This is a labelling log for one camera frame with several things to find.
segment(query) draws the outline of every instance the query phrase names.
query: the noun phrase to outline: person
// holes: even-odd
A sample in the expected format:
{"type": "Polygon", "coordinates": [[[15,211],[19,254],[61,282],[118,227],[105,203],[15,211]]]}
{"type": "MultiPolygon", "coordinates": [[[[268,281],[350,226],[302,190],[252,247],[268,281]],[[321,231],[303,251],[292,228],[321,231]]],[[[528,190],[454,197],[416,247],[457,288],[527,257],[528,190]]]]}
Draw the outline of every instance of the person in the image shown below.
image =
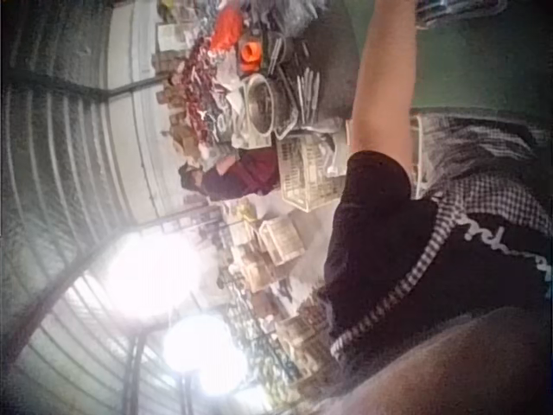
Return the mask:
{"type": "Polygon", "coordinates": [[[415,79],[416,0],[376,0],[319,292],[343,374],[326,413],[549,413],[549,135],[421,115],[413,200],[415,79]]]}
{"type": "Polygon", "coordinates": [[[242,151],[219,160],[204,172],[187,164],[179,168],[182,188],[200,192],[212,201],[267,195],[279,181],[277,152],[268,147],[242,151]]]}

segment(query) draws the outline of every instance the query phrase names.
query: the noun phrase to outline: plastic bag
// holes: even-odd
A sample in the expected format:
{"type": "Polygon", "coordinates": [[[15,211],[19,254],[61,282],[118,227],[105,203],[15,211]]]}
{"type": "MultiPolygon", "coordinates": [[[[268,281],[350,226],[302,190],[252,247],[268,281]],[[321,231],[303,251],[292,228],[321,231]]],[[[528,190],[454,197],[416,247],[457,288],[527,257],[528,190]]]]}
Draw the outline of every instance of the plastic bag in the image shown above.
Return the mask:
{"type": "Polygon", "coordinates": [[[228,91],[235,91],[242,86],[238,76],[236,52],[233,49],[226,52],[223,60],[217,65],[215,79],[228,91]]]}
{"type": "Polygon", "coordinates": [[[242,14],[236,4],[229,4],[220,11],[211,39],[212,51],[226,51],[238,43],[242,35],[242,14]]]}

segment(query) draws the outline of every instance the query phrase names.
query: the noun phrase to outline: red object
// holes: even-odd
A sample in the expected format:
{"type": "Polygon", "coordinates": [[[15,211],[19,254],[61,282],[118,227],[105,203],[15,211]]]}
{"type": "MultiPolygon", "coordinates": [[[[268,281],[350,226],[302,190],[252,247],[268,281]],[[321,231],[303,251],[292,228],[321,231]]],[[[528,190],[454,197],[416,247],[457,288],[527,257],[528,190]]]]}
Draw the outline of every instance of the red object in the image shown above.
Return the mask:
{"type": "Polygon", "coordinates": [[[242,14],[240,8],[226,6],[215,23],[211,39],[211,50],[224,51],[232,48],[242,35],[242,14]]]}

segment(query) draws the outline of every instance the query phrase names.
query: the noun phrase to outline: wire basket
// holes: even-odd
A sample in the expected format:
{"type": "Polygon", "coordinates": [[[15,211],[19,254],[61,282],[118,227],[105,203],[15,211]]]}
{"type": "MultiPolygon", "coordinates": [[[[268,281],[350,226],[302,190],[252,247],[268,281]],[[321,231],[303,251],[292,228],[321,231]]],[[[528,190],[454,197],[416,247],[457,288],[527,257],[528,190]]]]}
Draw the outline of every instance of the wire basket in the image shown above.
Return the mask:
{"type": "Polygon", "coordinates": [[[282,265],[305,253],[300,235],[288,216],[264,221],[259,234],[275,265],[282,265]]]}
{"type": "Polygon", "coordinates": [[[283,199],[304,212],[340,198],[346,180],[325,177],[319,143],[321,139],[309,132],[276,141],[283,199]]]}

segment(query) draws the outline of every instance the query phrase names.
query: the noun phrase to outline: checkered shorts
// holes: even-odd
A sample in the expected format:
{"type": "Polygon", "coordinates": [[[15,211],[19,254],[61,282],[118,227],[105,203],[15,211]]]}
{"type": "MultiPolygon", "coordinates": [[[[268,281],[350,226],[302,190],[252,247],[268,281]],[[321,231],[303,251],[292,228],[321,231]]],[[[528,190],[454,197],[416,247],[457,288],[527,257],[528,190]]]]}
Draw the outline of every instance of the checkered shorts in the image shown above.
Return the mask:
{"type": "MultiPolygon", "coordinates": [[[[426,176],[430,188],[425,197],[438,206],[429,243],[407,275],[390,290],[354,326],[345,330],[332,344],[331,353],[339,359],[344,348],[385,319],[390,310],[407,297],[423,278],[426,270],[445,244],[452,230],[470,214],[493,214],[513,225],[528,227],[546,237],[553,236],[550,213],[522,183],[498,171],[505,160],[526,163],[534,157],[534,149],[522,137],[478,123],[431,116],[422,119],[426,176]]],[[[538,146],[547,134],[529,131],[538,146]]],[[[531,252],[517,252],[501,246],[506,255],[536,260],[550,283],[551,265],[547,259],[531,252]]]]}

